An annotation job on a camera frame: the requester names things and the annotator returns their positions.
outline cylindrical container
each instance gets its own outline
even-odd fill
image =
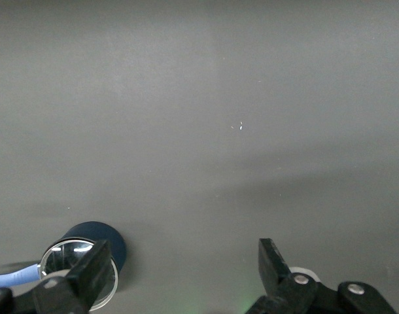
[[[71,228],[44,253],[39,268],[41,279],[55,271],[70,270],[98,240],[111,243],[111,272],[107,284],[90,311],[103,307],[118,287],[118,275],[126,261],[127,249],[122,236],[113,227],[102,222],[83,222]]]

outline gray surface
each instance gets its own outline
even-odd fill
[[[0,271],[87,220],[99,314],[243,313],[259,237],[399,311],[399,1],[0,1]]]

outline gray table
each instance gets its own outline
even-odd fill
[[[399,1],[0,1],[0,272],[70,227],[96,313],[243,313],[259,237],[399,312]]]

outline blue handle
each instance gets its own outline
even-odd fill
[[[37,280],[40,280],[40,275],[38,274],[38,264],[35,264],[13,273],[0,275],[0,288],[22,285]]]

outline light blue handle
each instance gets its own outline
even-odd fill
[[[23,283],[37,280],[40,280],[40,275],[38,273],[38,264],[35,264],[13,273],[0,275],[0,288],[22,285]]]

